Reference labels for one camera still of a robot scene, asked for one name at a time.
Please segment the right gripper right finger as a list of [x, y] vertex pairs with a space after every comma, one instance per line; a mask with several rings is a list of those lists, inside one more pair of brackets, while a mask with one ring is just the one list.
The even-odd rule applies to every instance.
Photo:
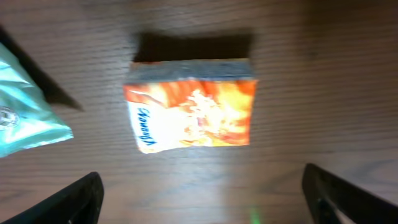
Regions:
[[354, 223], [397, 223], [397, 205], [315, 164], [305, 166], [302, 190], [316, 224], [341, 223], [337, 210]]

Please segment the orange small carton box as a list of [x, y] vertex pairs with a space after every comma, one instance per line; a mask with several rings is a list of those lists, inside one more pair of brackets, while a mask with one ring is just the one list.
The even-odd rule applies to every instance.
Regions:
[[133, 62], [123, 91], [138, 149], [248, 145], [257, 83], [246, 58]]

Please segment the teal snack packet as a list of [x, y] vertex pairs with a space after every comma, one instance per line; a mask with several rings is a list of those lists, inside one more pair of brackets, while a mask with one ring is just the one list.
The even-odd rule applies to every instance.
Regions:
[[1, 45], [1, 157], [73, 138], [17, 57]]

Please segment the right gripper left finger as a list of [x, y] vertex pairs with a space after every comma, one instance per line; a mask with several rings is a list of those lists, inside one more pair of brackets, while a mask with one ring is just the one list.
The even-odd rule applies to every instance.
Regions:
[[90, 172], [3, 224], [97, 224], [103, 198], [101, 177]]

